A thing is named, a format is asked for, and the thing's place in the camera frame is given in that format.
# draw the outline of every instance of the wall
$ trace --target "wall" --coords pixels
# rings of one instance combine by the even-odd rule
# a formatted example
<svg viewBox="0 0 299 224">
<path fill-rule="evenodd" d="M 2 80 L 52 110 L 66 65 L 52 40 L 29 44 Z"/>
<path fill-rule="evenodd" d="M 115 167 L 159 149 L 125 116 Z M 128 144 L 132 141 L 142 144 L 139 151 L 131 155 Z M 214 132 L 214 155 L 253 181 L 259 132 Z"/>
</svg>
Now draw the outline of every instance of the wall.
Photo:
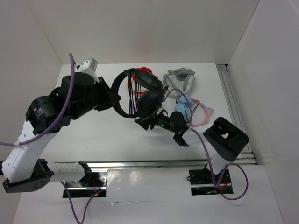
<svg viewBox="0 0 299 224">
<path fill-rule="evenodd" d="M 15 142 L 31 101 L 55 87 L 61 63 L 25 0 L 3 0 L 0 11 L 0 140 Z M 10 151 L 0 147 L 0 160 Z M 0 187 L 0 198 L 1 224 L 11 224 L 20 194 Z"/>
<path fill-rule="evenodd" d="M 261 0 L 228 65 L 259 161 L 285 224 L 299 223 L 298 0 Z"/>
<path fill-rule="evenodd" d="M 228 63 L 259 0 L 28 0 L 63 64 Z"/>
</svg>

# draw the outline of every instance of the blue headphones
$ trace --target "blue headphones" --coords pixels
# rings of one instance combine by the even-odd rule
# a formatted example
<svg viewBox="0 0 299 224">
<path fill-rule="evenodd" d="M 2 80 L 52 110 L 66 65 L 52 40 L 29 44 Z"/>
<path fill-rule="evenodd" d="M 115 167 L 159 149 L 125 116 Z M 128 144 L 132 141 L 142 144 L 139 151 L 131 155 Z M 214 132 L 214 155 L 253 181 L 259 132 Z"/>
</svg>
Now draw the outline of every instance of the blue headphones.
<svg viewBox="0 0 299 224">
<path fill-rule="evenodd" d="M 192 106 L 193 99 L 189 96 L 186 96 L 186 97 L 189 101 L 190 106 Z M 184 96 L 181 96 L 176 102 L 177 102 L 177 105 L 175 106 L 174 111 L 181 112 L 183 114 L 184 118 L 186 120 L 188 120 L 191 114 L 189 111 L 189 105 L 188 105 L 187 100 L 185 99 Z"/>
</svg>

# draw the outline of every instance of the red object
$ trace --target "red object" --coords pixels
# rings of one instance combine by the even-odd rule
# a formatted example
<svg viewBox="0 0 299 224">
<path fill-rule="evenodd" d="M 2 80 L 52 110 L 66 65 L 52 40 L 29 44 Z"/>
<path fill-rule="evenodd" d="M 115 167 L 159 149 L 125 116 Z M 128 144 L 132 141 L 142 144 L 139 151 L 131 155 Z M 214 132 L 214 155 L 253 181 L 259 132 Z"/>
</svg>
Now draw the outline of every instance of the red object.
<svg viewBox="0 0 299 224">
<path fill-rule="evenodd" d="M 146 68 L 146 67 L 137 68 L 137 70 L 147 71 L 147 72 L 153 74 L 152 70 L 149 69 L 149 68 Z M 134 81 L 136 81 L 136 75 L 135 75 L 135 74 L 132 75 L 132 79 L 133 79 Z M 145 94 L 146 92 L 147 92 L 147 91 L 142 91 L 142 92 L 140 92 L 139 94 L 142 95 L 142 94 Z"/>
</svg>

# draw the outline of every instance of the cable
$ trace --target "cable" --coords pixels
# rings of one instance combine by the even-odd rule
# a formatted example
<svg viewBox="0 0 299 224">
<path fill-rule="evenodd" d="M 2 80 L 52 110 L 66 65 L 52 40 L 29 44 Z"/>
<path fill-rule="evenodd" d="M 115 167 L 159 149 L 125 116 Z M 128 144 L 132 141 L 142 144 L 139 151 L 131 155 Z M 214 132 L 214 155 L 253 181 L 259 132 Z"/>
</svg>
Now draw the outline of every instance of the cable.
<svg viewBox="0 0 299 224">
<path fill-rule="evenodd" d="M 67 194 L 67 196 L 68 196 L 68 198 L 69 198 L 70 205 L 71 205 L 71 211 L 73 212 L 73 215 L 74 215 L 75 220 L 77 221 L 78 224 L 82 224 L 82 223 L 84 222 L 84 220 L 85 220 L 85 214 L 86 214 L 87 207 L 88 207 L 90 201 L 93 199 L 94 194 L 92 194 L 92 196 L 88 199 L 88 201 L 87 201 L 87 203 L 86 203 L 86 206 L 85 206 L 85 208 L 84 208 L 83 219 L 82 219 L 82 221 L 80 222 L 79 219 L 78 219 L 78 217 L 77 217 L 77 215 L 76 215 L 76 212 L 75 212 L 75 210 L 74 210 L 74 205 L 73 205 L 73 202 L 71 201 L 71 195 L 70 195 L 69 190 L 67 189 L 66 184 L 63 183 L 62 181 L 61 181 L 60 183 L 64 186 L 64 189 L 65 189 L 65 191 L 66 191 L 66 194 Z M 98 193 L 100 193 L 100 192 L 102 192 L 102 191 L 104 191 L 104 190 L 99 190 L 99 191 L 97 191 L 95 194 L 98 194 Z"/>
<path fill-rule="evenodd" d="M 7 143 L 7 142 L 0 141 L 0 145 L 3 145 L 3 146 L 22 146 L 22 145 L 29 144 L 31 142 L 34 142 L 34 141 L 40 139 L 41 137 L 43 137 L 44 135 L 49 133 L 49 131 L 51 131 L 52 128 L 54 128 L 56 126 L 56 124 L 62 118 L 62 116 L 63 116 L 64 112 L 66 111 L 66 108 L 67 108 L 67 106 L 70 102 L 71 93 L 72 93 L 73 86 L 74 86 L 74 81 L 75 81 L 75 61 L 74 61 L 72 53 L 69 53 L 69 56 L 70 56 L 70 61 L 71 61 L 71 82 L 70 82 L 70 87 L 69 87 L 69 91 L 67 93 L 64 105 L 63 105 L 60 113 L 56 117 L 56 119 L 53 121 L 53 123 L 46 130 L 44 130 L 42 133 L 40 133 L 39 135 L 35 136 L 34 138 L 32 138 L 30 140 L 27 140 L 27 141 L 24 141 L 24 142 L 19 142 L 19 143 Z"/>
<path fill-rule="evenodd" d="M 179 91 L 179 92 L 182 94 L 182 96 L 185 97 L 185 99 L 186 99 L 186 101 L 187 101 L 187 103 L 188 103 L 188 105 L 189 105 L 189 109 L 190 109 L 190 124 L 192 124 L 192 116 L 193 116 L 193 114 L 192 114 L 191 105 L 190 105 L 190 103 L 189 103 L 189 101 L 188 101 L 186 95 L 185 95 L 181 90 L 179 90 L 179 89 L 172 89 L 172 90 L 170 90 L 170 91 L 168 92 L 168 94 L 166 95 L 166 97 L 165 97 L 165 99 L 164 99 L 164 102 L 165 102 L 165 100 L 168 98 L 169 94 L 170 94 L 172 91 L 174 91 L 174 90 Z M 207 150 L 207 148 L 206 148 L 205 142 L 204 142 L 204 140 L 202 139 L 201 135 L 200 135 L 196 130 L 194 130 L 193 128 L 190 128 L 190 130 L 193 131 L 193 132 L 198 136 L 198 138 L 199 138 L 199 140 L 200 140 L 202 146 L 204 147 L 204 150 L 205 150 L 205 152 L 206 152 L 207 162 L 208 162 L 208 164 L 209 164 L 209 166 L 210 166 L 210 169 L 211 169 L 210 171 L 211 171 L 212 182 L 213 182 L 213 185 L 215 186 L 215 188 L 219 188 L 219 186 L 220 186 L 220 182 L 221 182 L 222 177 L 223 177 L 223 175 L 224 175 L 224 172 L 225 172 L 225 170 L 228 168 L 229 165 L 235 165 L 235 166 L 237 166 L 237 167 L 242 171 L 242 173 L 244 174 L 245 180 L 246 180 L 246 187 L 245 187 L 244 192 L 243 192 L 240 196 L 238 196 L 238 197 L 236 197 L 236 198 L 229 198 L 229 197 L 224 196 L 224 194 L 223 194 L 223 191 L 225 190 L 225 188 L 223 188 L 223 189 L 221 190 L 221 195 L 222 195 L 222 197 L 224 197 L 224 198 L 227 199 L 227 200 L 234 201 L 234 200 L 238 200 L 238 199 L 242 198 L 242 197 L 246 194 L 246 192 L 247 192 L 247 190 L 248 190 L 248 187 L 249 187 L 248 177 L 247 177 L 245 171 L 242 169 L 242 167 L 240 167 L 240 166 L 239 166 L 238 164 L 236 164 L 236 163 L 230 162 L 229 164 L 227 164 L 227 165 L 224 167 L 224 169 L 222 170 L 222 172 L 221 172 L 221 174 L 220 174 L 220 177 L 219 177 L 219 179 L 218 179 L 218 182 L 216 182 L 215 175 L 214 175 L 214 172 L 213 172 L 212 163 L 211 163 L 211 158 L 210 158 L 209 152 L 208 152 L 208 150 Z"/>
</svg>

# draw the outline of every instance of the headphones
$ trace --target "headphones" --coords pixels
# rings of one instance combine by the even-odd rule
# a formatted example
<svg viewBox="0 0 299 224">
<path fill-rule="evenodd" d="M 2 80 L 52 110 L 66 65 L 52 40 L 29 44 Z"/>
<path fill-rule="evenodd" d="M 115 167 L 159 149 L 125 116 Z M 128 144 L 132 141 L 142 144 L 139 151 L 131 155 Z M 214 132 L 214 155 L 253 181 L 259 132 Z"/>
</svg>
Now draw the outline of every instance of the headphones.
<svg viewBox="0 0 299 224">
<path fill-rule="evenodd" d="M 135 99 L 137 100 L 137 109 L 134 113 L 127 114 L 124 112 L 119 102 L 117 102 L 113 108 L 119 115 L 125 118 L 149 117 L 161 107 L 164 100 L 165 91 L 168 89 L 168 87 L 163 88 L 162 82 L 158 79 L 158 77 L 154 76 L 148 71 L 129 69 L 123 71 L 116 77 L 111 86 L 111 91 L 115 94 L 118 94 L 122 81 L 127 76 L 130 81 L 133 75 L 135 75 L 135 81 L 142 87 L 148 89 L 148 91 L 140 98 L 135 96 Z"/>
<path fill-rule="evenodd" d="M 184 94 L 188 94 L 192 88 L 192 84 L 195 80 L 195 71 L 189 68 L 180 68 L 176 70 L 168 70 L 168 73 L 163 75 L 163 87 L 170 86 L 170 89 L 176 88 L 180 89 Z M 178 88 L 173 82 L 173 76 L 177 80 L 184 82 L 183 88 Z M 178 99 L 181 97 L 180 93 L 173 91 L 170 95 L 170 98 Z"/>
<path fill-rule="evenodd" d="M 206 105 L 204 105 L 203 103 L 201 103 L 198 99 L 193 99 L 189 96 L 186 96 L 186 98 L 189 101 L 189 105 L 192 107 L 194 104 L 198 103 L 201 108 L 204 110 L 205 114 L 206 114 L 206 118 L 205 120 L 200 123 L 200 124 L 191 124 L 192 127 L 199 127 L 202 125 L 206 125 L 209 123 L 210 120 L 210 114 L 214 112 L 214 110 L 212 108 L 207 107 Z M 174 107 L 174 111 L 178 111 L 181 112 L 185 118 L 185 120 L 188 120 L 190 118 L 190 110 L 189 110 L 189 105 L 187 100 L 185 99 L 184 96 L 181 96 L 177 101 L 177 105 Z"/>
</svg>

